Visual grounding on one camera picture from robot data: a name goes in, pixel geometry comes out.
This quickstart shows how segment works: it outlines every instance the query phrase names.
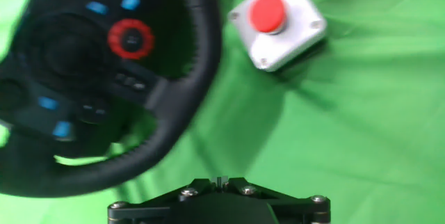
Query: red dial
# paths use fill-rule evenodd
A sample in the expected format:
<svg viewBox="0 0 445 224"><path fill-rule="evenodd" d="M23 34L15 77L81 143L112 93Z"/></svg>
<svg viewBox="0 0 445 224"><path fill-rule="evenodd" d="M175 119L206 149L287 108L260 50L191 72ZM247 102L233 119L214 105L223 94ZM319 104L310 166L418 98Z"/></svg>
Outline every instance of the red dial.
<svg viewBox="0 0 445 224"><path fill-rule="evenodd" d="M140 60L154 48L150 27L137 19L123 19L108 32L108 45L121 58Z"/></svg>

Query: red button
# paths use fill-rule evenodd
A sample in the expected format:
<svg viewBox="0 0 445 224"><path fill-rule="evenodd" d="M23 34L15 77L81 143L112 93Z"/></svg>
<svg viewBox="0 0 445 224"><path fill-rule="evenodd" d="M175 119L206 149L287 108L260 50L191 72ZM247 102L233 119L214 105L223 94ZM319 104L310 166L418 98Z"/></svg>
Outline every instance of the red button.
<svg viewBox="0 0 445 224"><path fill-rule="evenodd" d="M137 29L143 37L143 46L134 53L125 51L120 41L129 29ZM154 36L150 27L137 19L123 19L111 27L108 32L108 44L111 50L121 58L140 60L151 53L154 48Z"/></svg>
<svg viewBox="0 0 445 224"><path fill-rule="evenodd" d="M286 6L283 0L254 0L249 19L258 32L272 33L286 22Z"/></svg>

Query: green backdrop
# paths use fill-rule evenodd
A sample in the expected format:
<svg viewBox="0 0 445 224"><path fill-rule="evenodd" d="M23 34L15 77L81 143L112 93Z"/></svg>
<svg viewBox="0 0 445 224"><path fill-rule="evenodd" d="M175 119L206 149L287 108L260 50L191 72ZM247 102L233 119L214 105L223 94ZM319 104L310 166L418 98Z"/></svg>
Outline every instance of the green backdrop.
<svg viewBox="0 0 445 224"><path fill-rule="evenodd" d="M25 0L0 0L6 49ZM225 15L242 0L220 0ZM245 176L293 195L327 195L334 223L445 223L444 0L314 0L327 48L277 78L253 68L234 27L193 126L143 176L63 199L0 195L0 223L105 223L196 177Z"/></svg>

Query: blue button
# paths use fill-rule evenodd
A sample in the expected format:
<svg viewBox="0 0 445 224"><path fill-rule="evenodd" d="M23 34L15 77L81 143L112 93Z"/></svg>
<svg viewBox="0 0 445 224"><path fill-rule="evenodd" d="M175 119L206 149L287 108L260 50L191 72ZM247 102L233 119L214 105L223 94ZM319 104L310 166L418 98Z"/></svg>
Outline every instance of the blue button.
<svg viewBox="0 0 445 224"><path fill-rule="evenodd" d="M57 122L56 127L53 130L53 135L59 138L66 138L70 135L71 124L69 122Z"/></svg>
<svg viewBox="0 0 445 224"><path fill-rule="evenodd" d="M58 108L58 102L48 97L39 97L39 105L48 110L56 110Z"/></svg>
<svg viewBox="0 0 445 224"><path fill-rule="evenodd" d="M90 3L88 3L86 8L100 15L106 15L108 12L107 6L96 1L91 1Z"/></svg>
<svg viewBox="0 0 445 224"><path fill-rule="evenodd" d="M127 10L135 10L140 4L140 0L122 0L122 6L124 9Z"/></svg>

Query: steering wheel rim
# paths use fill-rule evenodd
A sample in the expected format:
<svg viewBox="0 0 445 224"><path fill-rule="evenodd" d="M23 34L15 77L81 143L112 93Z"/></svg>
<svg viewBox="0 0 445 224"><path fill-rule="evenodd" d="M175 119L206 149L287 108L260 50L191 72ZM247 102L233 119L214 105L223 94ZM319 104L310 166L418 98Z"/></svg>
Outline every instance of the steering wheel rim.
<svg viewBox="0 0 445 224"><path fill-rule="evenodd" d="M92 193L137 177L169 153L205 98L221 58L218 1L184 1L195 28L195 65L188 76L180 80L159 79L156 90L147 98L145 108L158 120L156 131L138 147L118 157L84 166L65 166L55 162L51 150L42 154L42 146L33 146L45 141L12 129L8 143L0 149L0 193L32 198ZM12 166L8 162L15 159L15 155L26 155L26 161ZM33 163L34 158L44 165L25 169L32 172L30 175L15 174L17 169L23 170L23 166Z"/></svg>

